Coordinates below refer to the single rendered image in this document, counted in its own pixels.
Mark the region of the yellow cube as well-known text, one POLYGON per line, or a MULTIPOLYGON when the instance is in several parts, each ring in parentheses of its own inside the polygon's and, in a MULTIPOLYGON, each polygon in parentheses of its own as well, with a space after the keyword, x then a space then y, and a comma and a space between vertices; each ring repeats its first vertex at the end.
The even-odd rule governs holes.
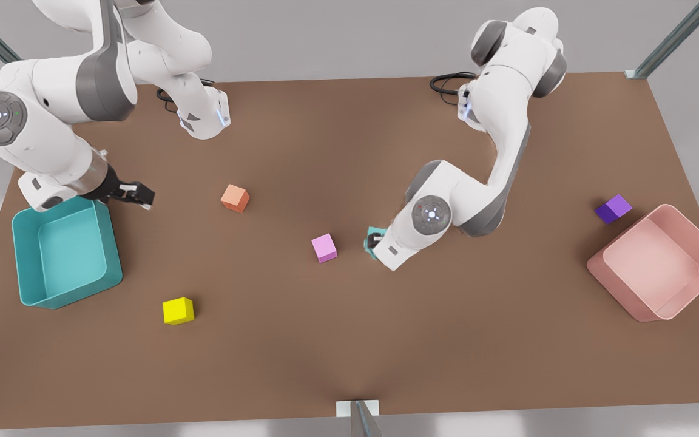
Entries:
POLYGON ((191 299, 180 297, 163 302, 163 321, 165 324, 178 325, 194 319, 194 302, 191 299))

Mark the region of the teal plastic bin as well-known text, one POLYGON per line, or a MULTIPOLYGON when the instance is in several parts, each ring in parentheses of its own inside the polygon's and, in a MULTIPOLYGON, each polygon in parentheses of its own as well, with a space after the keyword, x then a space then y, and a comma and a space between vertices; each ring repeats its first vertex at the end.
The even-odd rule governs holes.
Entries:
POLYGON ((48 211, 12 218, 19 298, 55 310, 122 282, 109 208, 74 197, 48 211))

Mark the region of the pink cube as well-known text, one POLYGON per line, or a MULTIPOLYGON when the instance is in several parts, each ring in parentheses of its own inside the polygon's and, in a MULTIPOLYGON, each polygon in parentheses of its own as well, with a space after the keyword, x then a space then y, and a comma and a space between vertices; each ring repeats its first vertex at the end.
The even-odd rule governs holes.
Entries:
POLYGON ((324 263, 337 257, 337 249, 330 233, 314 238, 311 244, 319 263, 324 263))

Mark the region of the orange cube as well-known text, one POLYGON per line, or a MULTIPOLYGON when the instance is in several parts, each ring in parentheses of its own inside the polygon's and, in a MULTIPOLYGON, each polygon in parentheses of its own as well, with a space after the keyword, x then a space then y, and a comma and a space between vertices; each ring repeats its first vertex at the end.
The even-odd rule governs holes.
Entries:
POLYGON ((250 196, 247 190, 236 185, 227 185, 221 196, 222 204, 231 211, 244 213, 249 204, 250 196))

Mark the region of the light blue cube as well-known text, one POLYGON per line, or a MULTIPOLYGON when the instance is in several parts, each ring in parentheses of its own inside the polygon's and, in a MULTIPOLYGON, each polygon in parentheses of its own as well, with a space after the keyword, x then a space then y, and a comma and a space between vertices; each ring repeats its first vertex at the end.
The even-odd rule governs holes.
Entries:
POLYGON ((386 232, 387 232, 386 229, 377 228, 377 227, 373 227, 373 226, 370 226, 367 229, 366 237, 365 237, 365 240, 363 241, 363 248, 364 248, 364 251, 367 252, 367 254, 369 254, 373 259, 377 259, 377 257, 376 257, 376 254, 374 253, 374 249, 372 249, 372 251, 369 251, 369 249, 367 249, 367 236, 371 233, 381 233, 381 234, 383 234, 383 237, 384 237, 386 232))

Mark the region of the pink plastic bin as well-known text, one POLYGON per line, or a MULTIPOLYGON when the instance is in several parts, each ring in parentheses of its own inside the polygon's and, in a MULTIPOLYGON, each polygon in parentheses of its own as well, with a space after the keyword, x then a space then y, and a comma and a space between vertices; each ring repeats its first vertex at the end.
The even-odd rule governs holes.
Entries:
POLYGON ((662 204, 596 252, 586 268, 638 322, 671 320, 699 296, 699 227, 662 204))

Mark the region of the purple cube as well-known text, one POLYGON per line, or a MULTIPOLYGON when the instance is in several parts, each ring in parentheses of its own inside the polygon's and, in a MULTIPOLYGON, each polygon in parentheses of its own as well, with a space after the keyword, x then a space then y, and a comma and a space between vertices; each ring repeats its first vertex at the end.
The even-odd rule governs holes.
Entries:
POLYGON ((595 209, 595 213, 605 224, 611 224, 632 210, 632 205, 621 195, 611 197, 595 209))

